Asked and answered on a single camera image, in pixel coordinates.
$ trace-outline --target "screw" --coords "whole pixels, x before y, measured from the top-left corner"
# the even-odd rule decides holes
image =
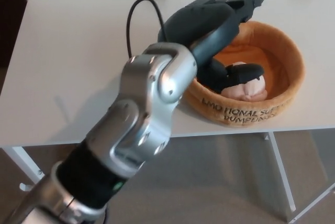
[[[156,155],[156,154],[160,153],[164,149],[164,146],[165,146],[165,142],[160,144],[159,147],[156,148],[156,150],[153,154]]]
[[[149,113],[144,113],[144,118],[145,119],[148,119],[150,117],[150,114]]]
[[[153,82],[156,81],[156,77],[155,77],[154,75],[150,75],[150,76],[149,76],[149,79],[150,79],[151,81],[153,81]]]
[[[152,58],[150,59],[149,64],[152,64],[153,60],[155,60],[155,57],[152,57]]]
[[[131,59],[130,59],[130,63],[133,63],[133,61],[135,60],[136,55],[134,55]]]
[[[145,135],[143,135],[143,137],[140,139],[140,141],[138,141],[138,146],[144,144],[146,142],[146,140],[148,139],[149,135],[150,135],[150,132],[148,132]]]

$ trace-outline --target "robotic arm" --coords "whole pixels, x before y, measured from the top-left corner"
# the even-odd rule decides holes
[[[169,42],[152,44],[126,63],[119,95],[107,113],[4,224],[94,223],[124,183],[163,151],[173,110],[197,71],[208,68],[262,2],[197,0],[173,15],[166,22]],[[215,8],[202,13],[203,5]],[[187,19],[197,23],[186,26]],[[185,27],[178,30],[180,21]]]

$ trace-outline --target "black cable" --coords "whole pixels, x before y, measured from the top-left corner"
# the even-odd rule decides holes
[[[165,33],[165,29],[164,29],[164,21],[162,18],[162,14],[161,11],[158,8],[157,3],[154,0],[137,0],[133,3],[133,5],[130,8],[129,14],[128,14],[128,18],[127,18],[127,27],[126,27],[126,37],[127,37],[127,50],[128,50],[128,57],[131,58],[132,54],[131,54],[131,46],[130,46],[130,21],[131,21],[131,16],[132,13],[134,12],[135,7],[141,2],[141,1],[149,1],[151,2],[151,4],[153,5],[153,7],[156,10],[158,19],[159,19],[159,23],[161,25],[161,30],[162,30],[162,34],[164,36],[164,41],[167,42],[167,36]]]
[[[106,206],[106,210],[105,210],[105,218],[104,218],[103,224],[107,224],[107,222],[108,222],[108,218],[109,218],[109,214],[108,214],[108,206]]]

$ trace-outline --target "gray floor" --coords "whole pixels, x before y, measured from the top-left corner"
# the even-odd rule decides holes
[[[277,133],[297,207],[327,180],[306,131]],[[26,150],[48,172],[72,145]],[[111,201],[109,223],[285,223],[267,149],[261,135],[173,139],[166,150]],[[28,179],[0,152],[0,222],[24,197]],[[335,223],[330,194],[296,223]]]

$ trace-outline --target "plush dumpling basket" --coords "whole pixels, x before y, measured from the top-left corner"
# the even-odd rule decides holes
[[[225,66],[235,62],[257,63],[264,68],[267,99],[244,102],[213,93],[194,79],[184,98],[206,118],[230,126],[249,126],[285,110],[305,76],[303,57],[282,31],[249,21],[240,25],[234,41],[215,58]]]

